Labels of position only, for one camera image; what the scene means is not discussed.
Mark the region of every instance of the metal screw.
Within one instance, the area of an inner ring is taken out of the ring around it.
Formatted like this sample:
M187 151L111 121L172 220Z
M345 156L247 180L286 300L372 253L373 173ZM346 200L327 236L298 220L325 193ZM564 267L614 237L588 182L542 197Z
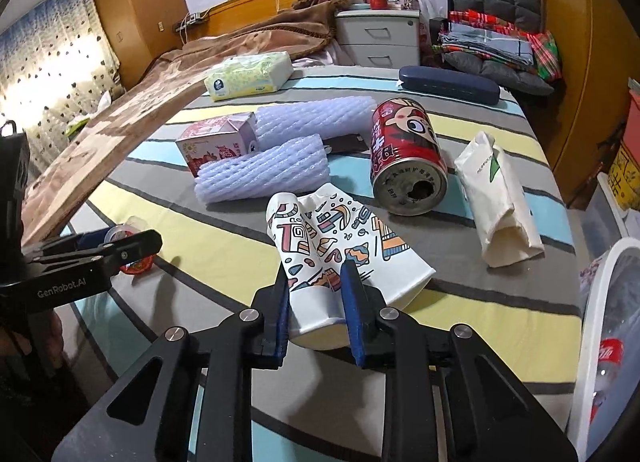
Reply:
M398 309L394 309L393 307L380 309L380 317L382 319L396 319L399 315Z
M244 309L244 311L240 313L240 319L242 321L255 321L259 315L260 313L255 309Z
M184 328L171 327L164 333L164 338L168 341L178 341L184 337Z
M469 339L473 333L474 332L471 330L469 325L456 325L453 329L453 334L458 336L460 339Z

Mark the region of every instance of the polka dot curtain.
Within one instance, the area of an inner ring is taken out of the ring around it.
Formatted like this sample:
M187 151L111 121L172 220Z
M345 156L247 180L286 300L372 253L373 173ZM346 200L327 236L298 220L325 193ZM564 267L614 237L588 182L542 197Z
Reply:
M94 0L45 0L0 35L0 121L24 129L32 169L65 149L71 119L119 90L119 66Z

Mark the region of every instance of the drawer handle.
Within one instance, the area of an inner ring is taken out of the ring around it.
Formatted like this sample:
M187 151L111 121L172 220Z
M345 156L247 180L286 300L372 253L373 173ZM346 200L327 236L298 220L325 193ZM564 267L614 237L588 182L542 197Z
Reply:
M391 38L391 31L387 28L364 28L364 30L371 36L371 38ZM384 31L386 35L376 36L374 31Z
M374 60L386 60L389 65L391 65L391 56L389 56L388 54L386 56L367 56L367 58L369 58L369 61L372 64L375 64Z

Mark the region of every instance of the striped bed sheet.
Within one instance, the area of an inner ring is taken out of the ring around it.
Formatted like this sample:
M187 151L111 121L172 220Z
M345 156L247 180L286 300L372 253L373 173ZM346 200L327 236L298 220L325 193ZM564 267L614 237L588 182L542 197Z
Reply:
M69 232L85 232L135 215L164 242L146 275L118 275L110 292L58 309L66 352L91 402L166 328L213 327L273 283L280 260L266 233L267 200L199 203L174 144L186 125L265 104L354 94L382 102L402 93L430 114L449 166L444 200L427 215L390 216L373 198L367 153L331 156L332 182L368 205L436 269L405 312L432 327L471 325L564 428L580 347L578 277L566 210L545 155L508 92L488 107L407 92L397 81L396 70L314 67L296 71L275 94L217 103L202 96L129 154L68 225ZM493 134L511 156L544 255L499 269L481 259L472 214L452 170L453 159L479 130ZM254 459L378 460L384 386L382 373L356 368L346 349L314 352L290 344L283 368L254 370Z

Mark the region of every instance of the light blue stripe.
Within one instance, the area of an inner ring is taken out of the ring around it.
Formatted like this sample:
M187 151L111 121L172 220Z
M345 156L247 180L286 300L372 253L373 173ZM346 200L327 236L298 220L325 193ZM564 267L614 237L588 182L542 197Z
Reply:
M473 103L470 101L462 101L447 96L434 96L432 94L425 94L424 92L416 92L413 90L407 90L398 86L398 80L385 80L383 78L354 78L350 76L338 76L331 78L324 78L322 76L306 76L304 78L298 78L296 80L287 81L281 88L281 90L287 90L289 88L338 88L343 90L349 89L365 89L365 90L378 90L382 92L399 92L405 94L415 94L416 96L435 97L438 99L446 99L454 101L456 103L464 103L469 105L476 105L479 107L488 108L491 110L497 110L505 112L514 116L525 117L524 112L520 105L508 99L500 99L497 105L483 105L481 103Z
M133 150L129 157L186 166L184 158L175 143L145 141ZM332 155L329 157L332 183L341 190L353 195L373 198L369 181L369 168L370 161L363 157L346 157L344 155ZM533 213L538 233L552 240L573 246L574 239L564 206L542 195L525 193L525 197ZM471 208L462 194L460 180L456 175L449 175L447 195L435 210L473 220Z
M98 348L118 377L123 375L151 344L107 293L76 301L76 306ZM203 394L200 386L191 420L189 451L192 453L195 453ZM252 422L252 434L255 462L336 461L296 444L255 422Z

